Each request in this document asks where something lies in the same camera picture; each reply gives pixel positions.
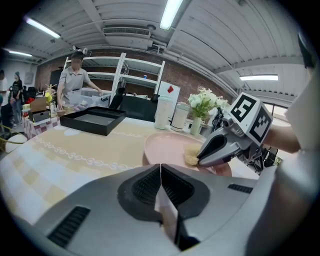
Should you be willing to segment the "cup with grey lid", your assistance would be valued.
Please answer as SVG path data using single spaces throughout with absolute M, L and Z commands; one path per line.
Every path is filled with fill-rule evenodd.
M 184 102 L 176 104 L 170 128 L 173 131 L 181 132 L 185 126 L 187 116 L 190 112 L 190 106 Z

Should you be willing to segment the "white flower bouquet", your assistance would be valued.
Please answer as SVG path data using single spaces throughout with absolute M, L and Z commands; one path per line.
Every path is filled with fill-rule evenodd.
M 188 103 L 191 107 L 192 116 L 204 120 L 214 108 L 224 109 L 228 101 L 223 96 L 214 94 L 211 89 L 199 86 L 196 94 L 189 95 Z

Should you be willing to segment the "white shelving rack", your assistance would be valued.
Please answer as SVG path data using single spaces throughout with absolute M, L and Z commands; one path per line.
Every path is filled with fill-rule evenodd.
M 116 56 L 87 56 L 83 59 L 81 67 L 87 70 L 92 82 L 112 87 L 105 92 L 109 95 L 111 103 L 119 87 L 129 86 L 130 95 L 136 94 L 151 98 L 159 91 L 165 61 L 154 63 L 146 60 L 127 57 L 122 52 Z

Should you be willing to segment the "yellow sponge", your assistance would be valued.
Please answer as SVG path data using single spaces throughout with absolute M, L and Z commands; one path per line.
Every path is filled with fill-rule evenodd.
M 189 144 L 184 147 L 184 161 L 190 166 L 196 166 L 198 164 L 199 158 L 198 154 L 200 152 L 200 144 Z

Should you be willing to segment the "ceiling light strip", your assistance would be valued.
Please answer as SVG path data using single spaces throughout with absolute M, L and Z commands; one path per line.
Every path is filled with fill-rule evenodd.
M 257 75 L 243 75 L 239 77 L 241 81 L 278 81 L 277 74 L 257 74 Z
M 40 31 L 42 31 L 42 32 L 44 32 L 44 33 L 52 36 L 52 37 L 55 38 L 55 39 L 59 39 L 59 38 L 61 37 L 61 35 L 58 34 L 57 32 L 51 30 L 51 29 L 48 28 L 47 26 L 45 26 L 45 25 L 43 25 L 43 24 L 41 24 L 41 23 L 39 23 L 39 22 L 37 22 L 37 21 L 29 18 L 29 17 L 26 17 L 26 18 L 25 18 L 25 22 L 26 22 L 27 24 L 33 26 L 34 28 L 36 28 L 36 29 L 38 29 L 38 30 L 40 30 Z
M 184 0 L 167 0 L 162 18 L 161 18 L 161 22 L 159 25 L 160 29 L 163 30 L 169 30 L 174 18 L 181 6 L 181 4 L 183 3 Z
M 19 51 L 14 51 L 14 50 L 9 50 L 8 51 L 10 54 L 13 55 L 19 55 L 19 56 L 25 56 L 25 57 L 33 57 L 31 54 L 29 53 L 24 53 L 24 52 L 19 52 Z

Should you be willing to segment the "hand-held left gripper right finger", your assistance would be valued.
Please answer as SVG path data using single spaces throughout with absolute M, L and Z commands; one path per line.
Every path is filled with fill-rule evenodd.
M 256 183 L 162 164 L 161 185 L 177 212 L 174 243 L 191 248 L 218 231 L 245 203 Z

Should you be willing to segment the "cup with mint lid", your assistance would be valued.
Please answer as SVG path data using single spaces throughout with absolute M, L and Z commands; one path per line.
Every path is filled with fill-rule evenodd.
M 164 130 L 167 126 L 171 109 L 173 105 L 173 99 L 167 95 L 160 95 L 157 101 L 157 108 L 155 112 L 154 127 L 160 130 Z

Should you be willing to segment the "black mesh office chair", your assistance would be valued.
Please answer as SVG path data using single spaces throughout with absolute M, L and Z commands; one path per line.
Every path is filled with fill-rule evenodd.
M 136 96 L 124 96 L 119 110 L 126 112 L 128 118 L 154 123 L 157 104 Z

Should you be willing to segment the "clear plastic storage box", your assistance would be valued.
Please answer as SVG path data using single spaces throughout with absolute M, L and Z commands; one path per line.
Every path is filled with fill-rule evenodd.
M 69 103 L 74 107 L 83 106 L 88 107 L 105 107 L 110 105 L 111 93 L 105 90 L 102 91 L 102 95 L 98 91 L 91 88 L 76 89 L 68 94 Z

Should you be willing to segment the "black tray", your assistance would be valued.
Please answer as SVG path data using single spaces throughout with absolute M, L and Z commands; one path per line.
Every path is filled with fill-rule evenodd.
M 125 117 L 125 111 L 93 106 L 61 116 L 60 125 L 82 132 L 108 136 Z

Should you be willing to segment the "pink big plate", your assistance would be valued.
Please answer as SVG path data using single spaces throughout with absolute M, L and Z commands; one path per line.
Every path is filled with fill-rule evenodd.
M 149 164 L 173 164 L 194 171 L 212 173 L 218 176 L 231 177 L 232 171 L 228 164 L 215 167 L 191 166 L 185 162 L 185 148 L 200 147 L 202 140 L 181 132 L 158 132 L 147 137 L 144 143 L 144 156 Z

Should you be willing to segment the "ceiling air conditioner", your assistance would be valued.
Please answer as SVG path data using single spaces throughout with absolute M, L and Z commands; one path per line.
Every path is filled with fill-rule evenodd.
M 147 50 L 153 46 L 151 30 L 134 26 L 106 26 L 102 33 L 112 47 Z

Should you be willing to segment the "pale green vase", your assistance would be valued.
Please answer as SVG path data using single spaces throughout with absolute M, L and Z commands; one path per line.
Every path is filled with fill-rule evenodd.
M 190 134 L 194 136 L 198 135 L 200 133 L 201 124 L 202 119 L 200 117 L 195 117 L 190 128 Z

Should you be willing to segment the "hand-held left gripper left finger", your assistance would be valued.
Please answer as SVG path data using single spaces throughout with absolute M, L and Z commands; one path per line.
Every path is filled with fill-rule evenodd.
M 159 164 L 95 179 L 49 208 L 35 227 L 72 256 L 173 256 L 155 210 Z

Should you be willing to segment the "person's right forearm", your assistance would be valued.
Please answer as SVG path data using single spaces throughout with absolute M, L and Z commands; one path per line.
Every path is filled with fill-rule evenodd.
M 291 154 L 301 149 L 292 127 L 275 124 L 270 126 L 263 144 Z

